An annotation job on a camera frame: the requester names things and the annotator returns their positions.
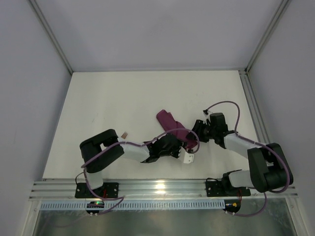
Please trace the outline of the purple cloth napkin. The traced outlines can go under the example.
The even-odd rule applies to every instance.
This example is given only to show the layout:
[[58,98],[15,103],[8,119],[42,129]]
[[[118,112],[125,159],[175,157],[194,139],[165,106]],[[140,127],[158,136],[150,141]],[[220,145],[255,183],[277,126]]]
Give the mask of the purple cloth napkin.
[[170,112],[167,112],[166,110],[161,110],[157,113],[156,118],[160,125],[162,126],[162,128],[164,129],[164,131],[176,129],[171,133],[182,142],[185,142],[187,144],[188,149],[192,149],[195,146],[197,146],[196,140],[189,140],[186,138],[186,136],[189,134],[188,131],[179,130],[179,128],[185,127],[180,122],[176,121]]

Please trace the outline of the copper fork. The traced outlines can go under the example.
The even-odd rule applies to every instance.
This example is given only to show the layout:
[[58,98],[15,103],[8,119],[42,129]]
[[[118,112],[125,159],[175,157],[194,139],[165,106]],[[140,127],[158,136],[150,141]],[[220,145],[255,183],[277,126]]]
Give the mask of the copper fork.
[[124,133],[121,135],[121,138],[125,139],[127,136],[128,136],[128,133],[127,133],[127,132],[124,132]]

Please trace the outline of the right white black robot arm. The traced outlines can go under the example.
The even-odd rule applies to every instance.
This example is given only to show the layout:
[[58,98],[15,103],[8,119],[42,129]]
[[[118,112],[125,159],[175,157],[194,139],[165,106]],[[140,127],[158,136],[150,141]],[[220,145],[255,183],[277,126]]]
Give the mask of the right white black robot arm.
[[261,144],[229,130],[223,113],[212,113],[205,121],[196,120],[189,140],[207,143],[213,140],[223,149],[233,151],[248,160],[248,170],[224,173],[221,181],[227,191],[253,188],[260,193],[277,192],[293,184],[293,174],[281,146]]

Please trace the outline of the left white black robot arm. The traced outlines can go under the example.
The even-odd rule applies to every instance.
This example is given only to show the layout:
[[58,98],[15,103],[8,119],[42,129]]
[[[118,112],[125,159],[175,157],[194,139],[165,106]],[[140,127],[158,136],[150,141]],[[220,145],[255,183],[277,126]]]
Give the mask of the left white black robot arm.
[[186,143],[167,133],[144,143],[132,143],[118,137],[114,129],[108,129],[80,144],[84,160],[83,169],[91,190],[103,186],[102,171],[119,158],[150,164],[159,158],[178,158]]

